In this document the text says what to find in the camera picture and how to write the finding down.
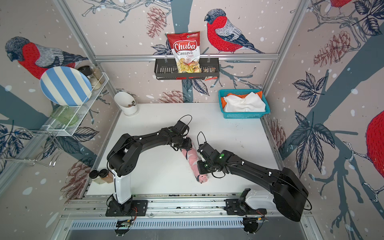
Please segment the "pink patterned shorts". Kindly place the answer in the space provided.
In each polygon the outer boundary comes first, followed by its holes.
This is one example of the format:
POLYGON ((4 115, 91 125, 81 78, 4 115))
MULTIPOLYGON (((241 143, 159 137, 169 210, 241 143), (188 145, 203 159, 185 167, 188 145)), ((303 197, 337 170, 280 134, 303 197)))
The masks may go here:
POLYGON ((198 161, 200 161, 201 159, 197 150, 194 147, 192 147, 189 150, 182 149, 181 152, 183 156, 186 158, 186 160, 188 161, 197 182, 201 184, 207 182, 208 181, 207 174, 200 174, 199 172, 198 161))

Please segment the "white shorts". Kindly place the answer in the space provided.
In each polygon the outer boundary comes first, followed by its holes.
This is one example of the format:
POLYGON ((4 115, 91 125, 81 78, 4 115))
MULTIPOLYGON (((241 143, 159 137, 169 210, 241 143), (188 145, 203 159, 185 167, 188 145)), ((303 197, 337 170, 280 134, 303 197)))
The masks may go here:
POLYGON ((223 109, 227 113, 263 113, 266 110, 266 104, 256 93, 249 93, 244 99, 236 96, 225 96, 227 105, 223 109))

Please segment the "orange shorts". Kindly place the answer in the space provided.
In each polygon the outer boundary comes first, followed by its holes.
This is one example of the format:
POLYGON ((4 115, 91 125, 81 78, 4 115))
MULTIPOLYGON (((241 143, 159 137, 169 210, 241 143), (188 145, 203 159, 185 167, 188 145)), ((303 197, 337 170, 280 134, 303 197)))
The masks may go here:
MULTIPOLYGON (((245 94, 245 95, 235 95, 235 94, 228 94, 228 96, 236 96, 240 99, 244 99, 248 94, 245 94)), ((263 97, 263 92, 260 91, 260 92, 257 92, 256 95, 258 95, 260 97, 260 99, 262 99, 263 97)), ((227 105, 227 101, 225 100, 225 97, 221 97, 221 103, 222 103, 222 109, 225 108, 225 106, 227 105)))

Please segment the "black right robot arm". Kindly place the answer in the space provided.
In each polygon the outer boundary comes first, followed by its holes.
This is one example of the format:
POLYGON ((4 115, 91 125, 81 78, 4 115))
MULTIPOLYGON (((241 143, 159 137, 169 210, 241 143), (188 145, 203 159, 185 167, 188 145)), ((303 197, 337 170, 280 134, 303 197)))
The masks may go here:
POLYGON ((198 153, 204 159, 198 162, 199 173, 223 172, 251 181, 273 195, 273 202, 283 216, 294 222, 301 220, 309 192, 291 169, 256 165, 232 152, 218 152, 206 142, 199 145, 198 153))

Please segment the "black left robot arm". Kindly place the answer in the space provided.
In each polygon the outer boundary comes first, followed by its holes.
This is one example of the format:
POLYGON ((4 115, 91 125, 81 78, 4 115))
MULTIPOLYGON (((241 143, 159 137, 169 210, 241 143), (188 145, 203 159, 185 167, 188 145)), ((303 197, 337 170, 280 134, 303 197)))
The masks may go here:
POLYGON ((131 172, 142 152, 158 146, 171 146, 175 151, 190 150, 192 140, 187 137, 189 125, 178 121, 174 126, 142 136, 123 134, 107 155, 107 169, 114 176, 115 192, 112 203, 122 209, 130 209, 133 201, 131 172))

